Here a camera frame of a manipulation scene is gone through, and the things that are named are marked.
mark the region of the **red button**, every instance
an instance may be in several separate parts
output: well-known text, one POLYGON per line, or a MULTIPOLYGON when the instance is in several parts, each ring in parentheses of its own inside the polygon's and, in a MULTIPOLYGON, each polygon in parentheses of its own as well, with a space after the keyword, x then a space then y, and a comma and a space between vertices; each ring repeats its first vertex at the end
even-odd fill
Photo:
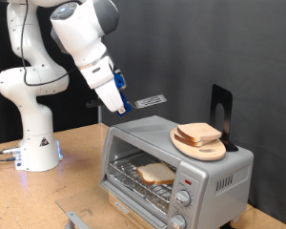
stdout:
POLYGON ((185 180, 185 182, 187 183, 187 184, 189 184, 189 185, 191 185, 192 183, 189 181, 189 180, 185 180))

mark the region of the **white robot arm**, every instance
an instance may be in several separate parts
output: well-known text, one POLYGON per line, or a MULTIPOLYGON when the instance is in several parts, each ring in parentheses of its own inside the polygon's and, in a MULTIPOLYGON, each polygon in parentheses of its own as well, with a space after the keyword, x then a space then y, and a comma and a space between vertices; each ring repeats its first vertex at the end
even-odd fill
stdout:
POLYGON ((90 88, 111 112, 124 114, 124 103, 114 82, 113 62, 100 41, 116 29, 118 18, 112 1, 88 0, 81 6, 75 2, 62 5, 51 15, 51 22, 90 88))
MULTIPOLYGON (((31 64, 0 73, 0 93, 17 106, 23 124, 19 148, 6 152, 15 153, 17 170, 46 171, 58 164, 60 150, 53 138, 51 110, 38 104, 36 97, 65 91, 69 77, 44 47, 36 10, 39 6, 53 7, 67 1, 1 1, 9 2, 7 15, 12 50, 31 64)), ((81 6, 68 3, 58 8, 51 21, 89 86, 96 90, 109 110, 122 115, 126 111, 114 83, 113 64, 99 39, 115 30, 118 12, 109 0, 81 2, 85 3, 81 6)))

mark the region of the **toaster oven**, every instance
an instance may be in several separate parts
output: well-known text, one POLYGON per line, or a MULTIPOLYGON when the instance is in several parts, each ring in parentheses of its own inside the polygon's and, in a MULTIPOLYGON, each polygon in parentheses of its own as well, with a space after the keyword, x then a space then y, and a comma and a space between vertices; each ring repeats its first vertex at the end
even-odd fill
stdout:
POLYGON ((238 220, 247 207, 253 154, 239 147, 217 161, 196 160, 172 144, 177 125, 151 116, 111 127, 101 185, 154 228, 216 229, 238 220), (174 184, 141 181, 137 167, 159 161, 175 172, 174 184))

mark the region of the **black stand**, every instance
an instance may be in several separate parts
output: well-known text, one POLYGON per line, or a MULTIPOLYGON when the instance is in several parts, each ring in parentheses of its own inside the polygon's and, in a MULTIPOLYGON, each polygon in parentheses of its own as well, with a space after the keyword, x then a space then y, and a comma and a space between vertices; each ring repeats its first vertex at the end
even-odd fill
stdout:
POLYGON ((221 226, 220 229, 235 229, 235 228, 231 226, 231 222, 227 222, 226 224, 221 226))
POLYGON ((215 126, 215 114, 218 103, 221 103, 224 109, 223 132, 220 140, 225 145, 227 152, 236 152, 238 151, 237 147, 229 141, 233 97, 229 91, 214 84, 210 113, 210 125, 213 127, 215 126))

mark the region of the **dark background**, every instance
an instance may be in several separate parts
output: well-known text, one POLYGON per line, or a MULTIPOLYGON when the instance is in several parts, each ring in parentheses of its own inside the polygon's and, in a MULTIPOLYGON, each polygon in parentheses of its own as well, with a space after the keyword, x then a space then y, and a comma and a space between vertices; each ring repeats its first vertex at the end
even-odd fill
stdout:
MULTIPOLYGON (((21 59, 11 50, 7 25, 7 5, 0 2, 0 72, 22 66, 21 59)), ((37 15, 45 47, 50 57, 67 71, 75 65, 70 55, 63 54, 51 39, 50 15, 55 8, 39 8, 37 15)), ((53 113, 54 131, 86 126, 97 122, 97 109, 87 109, 86 102, 96 98, 81 73, 70 74, 70 84, 66 91, 49 96, 37 97, 37 101, 48 106, 53 113)), ((17 107, 0 94, 0 143, 22 138, 22 123, 17 107)))
POLYGON ((286 223, 286 0, 113 2, 120 22, 105 43, 125 95, 168 102, 122 118, 103 109, 104 123, 150 115, 209 122, 212 86, 226 88, 231 140, 255 155, 249 200, 286 223))

